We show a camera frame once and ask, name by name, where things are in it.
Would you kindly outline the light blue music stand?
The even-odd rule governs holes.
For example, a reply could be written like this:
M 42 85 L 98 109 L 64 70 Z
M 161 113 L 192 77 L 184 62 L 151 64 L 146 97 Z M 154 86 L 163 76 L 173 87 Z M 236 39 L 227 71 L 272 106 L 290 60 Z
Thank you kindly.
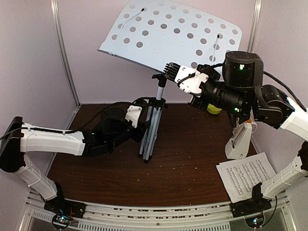
M 180 67 L 176 81 L 196 71 L 199 64 L 224 61 L 228 51 L 239 49 L 242 31 L 212 14 L 171 0 L 130 0 L 116 19 L 99 51 L 158 72 L 157 95 L 138 99 L 148 106 L 139 151 L 143 160 L 153 154 L 163 107 L 166 64 Z

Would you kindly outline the sheet music page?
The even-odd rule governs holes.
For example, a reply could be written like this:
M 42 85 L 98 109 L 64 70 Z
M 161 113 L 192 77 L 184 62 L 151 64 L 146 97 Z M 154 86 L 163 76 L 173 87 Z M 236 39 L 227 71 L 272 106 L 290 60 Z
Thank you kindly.
M 232 203 L 252 197 L 252 188 L 275 176 L 265 152 L 216 166 Z

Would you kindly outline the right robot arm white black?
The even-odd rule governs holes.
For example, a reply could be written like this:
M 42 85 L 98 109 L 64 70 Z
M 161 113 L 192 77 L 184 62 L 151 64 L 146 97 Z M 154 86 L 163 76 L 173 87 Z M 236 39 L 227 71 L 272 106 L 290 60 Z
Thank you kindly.
M 229 51 L 216 65 L 198 65 L 192 69 L 177 63 L 166 64 L 164 76 L 192 96 L 190 105 L 205 110 L 214 105 L 239 119 L 253 117 L 275 129 L 289 131 L 303 140 L 308 139 L 308 111 L 294 93 L 263 84 L 262 59 L 255 53 Z

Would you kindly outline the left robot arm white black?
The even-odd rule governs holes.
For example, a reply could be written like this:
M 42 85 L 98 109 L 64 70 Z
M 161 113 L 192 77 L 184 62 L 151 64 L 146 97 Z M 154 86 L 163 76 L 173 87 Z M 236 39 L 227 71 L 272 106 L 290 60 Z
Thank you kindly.
M 140 142 L 148 127 L 140 122 L 149 100 L 139 98 L 128 102 L 114 103 L 97 113 L 99 123 L 92 129 L 82 126 L 73 130 L 37 127 L 23 122 L 16 116 L 1 137 L 0 168 L 18 175 L 27 185 L 36 190 L 59 214 L 69 210 L 61 186 L 42 175 L 26 155 L 28 152 L 64 153 L 74 156 L 95 157 L 111 154 L 116 147 L 132 139 Z

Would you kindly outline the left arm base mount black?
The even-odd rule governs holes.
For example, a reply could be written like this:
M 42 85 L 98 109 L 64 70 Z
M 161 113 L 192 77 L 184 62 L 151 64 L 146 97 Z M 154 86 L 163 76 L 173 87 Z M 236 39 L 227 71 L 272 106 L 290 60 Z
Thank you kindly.
M 83 218 L 86 210 L 86 204 L 70 200 L 64 200 L 64 203 L 60 204 L 55 204 L 51 201 L 45 201 L 44 209 L 60 216 L 66 216 L 68 218 Z

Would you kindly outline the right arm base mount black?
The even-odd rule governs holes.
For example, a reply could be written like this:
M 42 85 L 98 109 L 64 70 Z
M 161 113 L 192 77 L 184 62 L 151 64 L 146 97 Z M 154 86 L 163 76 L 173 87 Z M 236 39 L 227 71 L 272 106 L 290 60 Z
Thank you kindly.
M 253 201 L 253 199 L 247 199 L 231 203 L 230 208 L 233 217 L 237 218 L 271 209 L 271 200 L 261 199 L 259 201 Z

